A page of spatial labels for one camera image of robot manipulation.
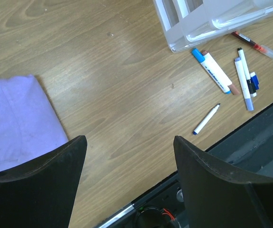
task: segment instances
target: wood grain surface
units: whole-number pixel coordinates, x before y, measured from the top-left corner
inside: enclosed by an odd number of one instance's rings
[[[273,16],[242,32],[273,49]],[[170,52],[152,0],[0,0],[0,78],[36,75],[69,138],[88,139],[70,227],[95,226],[174,172],[175,135],[206,149],[273,102],[273,60],[231,35],[199,48],[240,89],[238,47],[260,79],[255,112],[190,51]]]

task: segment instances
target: red pen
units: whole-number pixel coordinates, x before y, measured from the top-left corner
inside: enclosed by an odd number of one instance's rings
[[[240,40],[244,41],[245,43],[249,44],[255,50],[258,50],[259,52],[268,56],[269,58],[273,58],[273,50],[271,50],[270,48],[268,48],[264,45],[259,45],[259,44],[255,43],[250,38],[244,36],[243,34],[237,32],[237,31],[232,32],[231,34],[234,35],[235,37],[239,38]]]

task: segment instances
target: purple cloth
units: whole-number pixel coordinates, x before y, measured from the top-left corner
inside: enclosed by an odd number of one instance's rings
[[[30,161],[67,141],[34,76],[0,79],[0,171]]]

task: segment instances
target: white plastic box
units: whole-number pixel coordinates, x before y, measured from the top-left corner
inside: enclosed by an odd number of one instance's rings
[[[241,29],[273,14],[273,0],[153,0],[173,52]]]

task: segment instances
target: silver metal strip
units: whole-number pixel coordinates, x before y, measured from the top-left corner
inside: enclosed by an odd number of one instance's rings
[[[127,206],[122,208],[120,211],[116,212],[114,215],[109,217],[106,221],[102,222],[101,224],[99,224],[95,228],[107,228],[133,210],[134,210],[133,205],[128,204]]]

